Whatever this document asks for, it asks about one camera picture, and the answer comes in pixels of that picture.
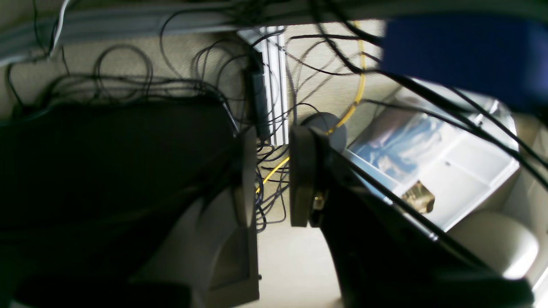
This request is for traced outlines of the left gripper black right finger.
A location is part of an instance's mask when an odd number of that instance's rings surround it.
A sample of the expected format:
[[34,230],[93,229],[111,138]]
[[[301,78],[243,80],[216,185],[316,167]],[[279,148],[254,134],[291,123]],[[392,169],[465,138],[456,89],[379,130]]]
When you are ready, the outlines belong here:
[[346,308],[530,308],[525,279],[506,279],[330,146],[289,134],[290,224],[319,228]]

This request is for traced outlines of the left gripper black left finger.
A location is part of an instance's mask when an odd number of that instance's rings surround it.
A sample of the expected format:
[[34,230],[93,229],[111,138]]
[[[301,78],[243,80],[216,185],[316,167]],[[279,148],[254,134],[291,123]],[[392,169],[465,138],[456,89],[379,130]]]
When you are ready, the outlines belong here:
[[231,308],[259,299],[256,130],[185,191],[186,209],[131,278],[131,308]]

